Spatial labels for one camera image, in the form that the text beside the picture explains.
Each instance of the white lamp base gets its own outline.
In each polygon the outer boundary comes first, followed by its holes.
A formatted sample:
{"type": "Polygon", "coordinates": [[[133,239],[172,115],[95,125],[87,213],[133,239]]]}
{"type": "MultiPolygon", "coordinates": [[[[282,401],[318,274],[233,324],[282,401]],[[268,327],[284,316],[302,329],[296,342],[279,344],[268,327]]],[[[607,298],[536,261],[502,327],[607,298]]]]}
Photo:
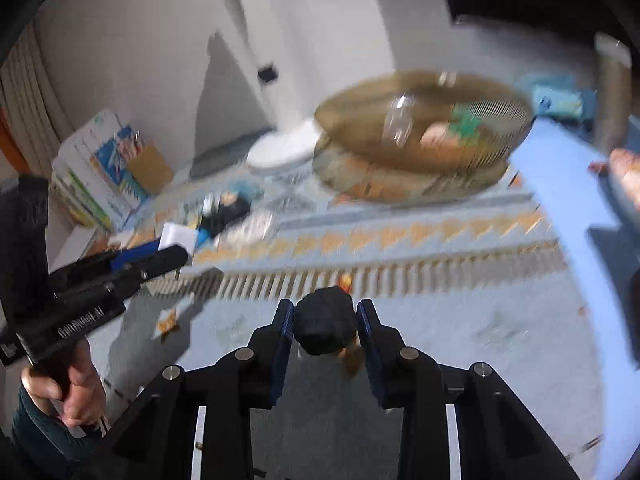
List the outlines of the white lamp base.
{"type": "Polygon", "coordinates": [[[271,132],[255,141],[246,163],[256,170],[269,170],[310,159],[322,128],[311,118],[288,132],[271,132]]]}

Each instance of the transparent brown bowl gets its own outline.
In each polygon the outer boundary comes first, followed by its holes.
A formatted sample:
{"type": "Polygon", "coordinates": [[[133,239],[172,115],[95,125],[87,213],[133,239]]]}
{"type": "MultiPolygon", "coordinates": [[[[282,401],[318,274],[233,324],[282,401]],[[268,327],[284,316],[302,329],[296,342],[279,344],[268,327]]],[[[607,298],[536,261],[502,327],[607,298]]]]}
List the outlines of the transparent brown bowl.
{"type": "Polygon", "coordinates": [[[323,102],[316,121],[327,135],[370,162],[418,173],[461,173],[506,159],[527,137],[533,113],[524,94],[491,79],[453,72],[398,72],[367,80],[323,102]],[[410,102],[412,126],[403,145],[385,142],[385,120],[398,99],[410,102]],[[474,118],[471,138],[457,146],[423,146],[434,123],[460,111],[474,118]]]}

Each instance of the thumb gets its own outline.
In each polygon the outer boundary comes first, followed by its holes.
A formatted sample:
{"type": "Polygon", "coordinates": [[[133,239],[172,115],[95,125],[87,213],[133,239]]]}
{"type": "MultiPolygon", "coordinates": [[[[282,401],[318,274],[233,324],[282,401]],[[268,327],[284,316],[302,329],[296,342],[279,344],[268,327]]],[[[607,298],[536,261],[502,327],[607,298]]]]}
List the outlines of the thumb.
{"type": "Polygon", "coordinates": [[[62,389],[56,381],[50,377],[36,373],[32,367],[22,370],[22,384],[31,397],[41,399],[59,400],[62,398],[62,389]]]}

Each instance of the brown cardboard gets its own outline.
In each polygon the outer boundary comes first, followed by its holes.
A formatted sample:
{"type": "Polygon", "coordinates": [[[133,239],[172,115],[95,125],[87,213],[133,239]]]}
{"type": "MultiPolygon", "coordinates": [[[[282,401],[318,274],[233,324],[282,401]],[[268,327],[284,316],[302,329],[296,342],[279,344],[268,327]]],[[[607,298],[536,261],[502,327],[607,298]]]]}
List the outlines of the brown cardboard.
{"type": "Polygon", "coordinates": [[[171,182],[174,172],[155,146],[147,146],[127,164],[127,169],[146,192],[159,194],[171,182]]]}

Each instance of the patterned rug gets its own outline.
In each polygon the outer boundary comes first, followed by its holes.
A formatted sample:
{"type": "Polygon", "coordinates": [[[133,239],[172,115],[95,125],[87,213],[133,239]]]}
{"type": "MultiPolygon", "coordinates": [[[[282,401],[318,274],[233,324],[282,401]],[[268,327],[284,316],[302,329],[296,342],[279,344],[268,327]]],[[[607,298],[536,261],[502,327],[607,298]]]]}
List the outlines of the patterned rug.
{"type": "MultiPolygon", "coordinates": [[[[140,243],[168,219],[194,222],[210,190],[236,189],[275,212],[278,230],[242,250],[203,247],[178,279],[149,283],[92,335],[111,418],[164,366],[214,363],[270,322],[278,298],[295,301],[348,272],[354,300],[372,298],[407,344],[447,365],[489,362],[580,477],[592,478],[602,439],[593,334],[553,227],[518,171],[504,168],[479,188],[463,183],[472,192],[455,200],[448,190],[463,186],[450,179],[409,182],[407,198],[388,191],[397,175],[328,153],[274,174],[236,165],[168,189],[132,219],[140,243]],[[331,187],[327,164],[341,179],[331,187]],[[374,189],[386,190],[376,202],[374,189]]],[[[326,360],[301,364],[292,352],[296,372],[279,406],[254,416],[255,466],[267,478],[394,478],[401,416],[375,409],[362,373],[345,382],[326,360]]],[[[454,452],[452,478],[457,463],[454,452]]]]}

